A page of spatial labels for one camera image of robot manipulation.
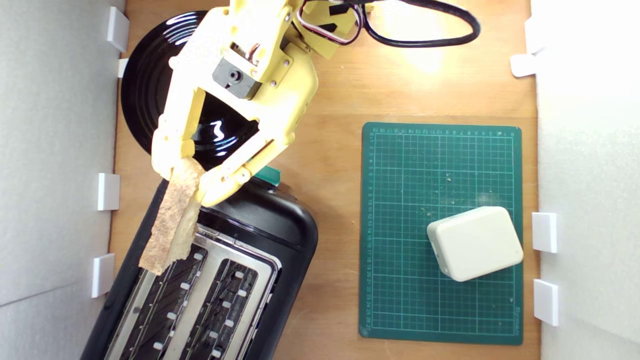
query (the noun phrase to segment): wooden table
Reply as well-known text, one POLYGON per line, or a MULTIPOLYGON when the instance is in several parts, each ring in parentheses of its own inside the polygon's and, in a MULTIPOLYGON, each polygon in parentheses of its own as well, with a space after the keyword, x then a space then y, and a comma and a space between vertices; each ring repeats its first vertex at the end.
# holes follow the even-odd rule
MULTIPOLYGON (((127 0, 129 51, 162 20, 219 1, 127 0)), ((445 49, 394 49, 366 33, 331 60, 317 58, 320 88, 296 141, 273 166, 286 188, 313 214, 319 243, 280 340, 276 359, 540 358, 540 323, 533 317, 531 248, 538 206, 536 98, 533 78, 515 79, 509 57, 525 51, 528 1, 466 0, 483 25, 475 42, 445 49), (524 343, 519 347, 364 339, 357 332, 360 144, 368 121, 519 126, 524 171, 524 343)), ((122 176, 110 251, 116 267, 137 230, 160 177, 118 113, 115 172, 122 176)))

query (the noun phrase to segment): yellow robotic arm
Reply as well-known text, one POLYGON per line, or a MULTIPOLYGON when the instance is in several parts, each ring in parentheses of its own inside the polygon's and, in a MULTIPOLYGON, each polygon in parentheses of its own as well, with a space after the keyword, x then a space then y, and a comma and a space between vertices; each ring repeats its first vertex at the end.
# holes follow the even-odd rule
MULTIPOLYGON (((152 165, 170 179, 174 165, 195 153, 205 92, 224 101, 258 132, 221 165, 205 173, 196 193, 215 205, 278 156, 294 140, 294 130, 317 90, 311 50, 330 57, 337 44, 299 24, 302 0, 231 0, 210 10, 180 54, 170 60, 173 76, 164 113, 152 142, 152 165)), ((324 23, 328 1, 304 7, 305 18, 324 23)), ((331 17, 337 31, 353 26, 353 14, 331 17)))

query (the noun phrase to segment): green cutting mat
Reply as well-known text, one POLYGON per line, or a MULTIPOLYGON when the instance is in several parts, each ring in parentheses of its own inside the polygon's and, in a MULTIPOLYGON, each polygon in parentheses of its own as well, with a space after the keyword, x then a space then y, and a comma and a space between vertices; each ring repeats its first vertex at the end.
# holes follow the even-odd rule
POLYGON ((426 236, 430 222, 491 205, 522 242, 520 129, 370 122, 362 140, 360 334, 521 344, 522 264, 456 282, 426 236))

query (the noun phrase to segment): white box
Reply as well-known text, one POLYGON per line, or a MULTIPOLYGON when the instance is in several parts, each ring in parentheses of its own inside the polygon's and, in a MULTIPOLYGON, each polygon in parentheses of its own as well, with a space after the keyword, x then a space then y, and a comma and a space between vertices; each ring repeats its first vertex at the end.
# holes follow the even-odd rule
POLYGON ((440 269, 467 281, 522 261, 523 252, 505 208, 483 206, 427 226, 440 269))

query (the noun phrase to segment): white clip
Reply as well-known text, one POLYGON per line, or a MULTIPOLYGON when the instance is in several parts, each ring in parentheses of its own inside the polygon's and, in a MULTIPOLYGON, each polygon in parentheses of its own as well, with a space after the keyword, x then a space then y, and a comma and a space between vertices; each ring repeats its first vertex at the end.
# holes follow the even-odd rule
POLYGON ((526 54, 516 54, 511 57, 511 73, 516 78, 533 75, 538 71, 536 55, 547 46, 547 30, 538 17, 532 16, 524 22, 526 54))

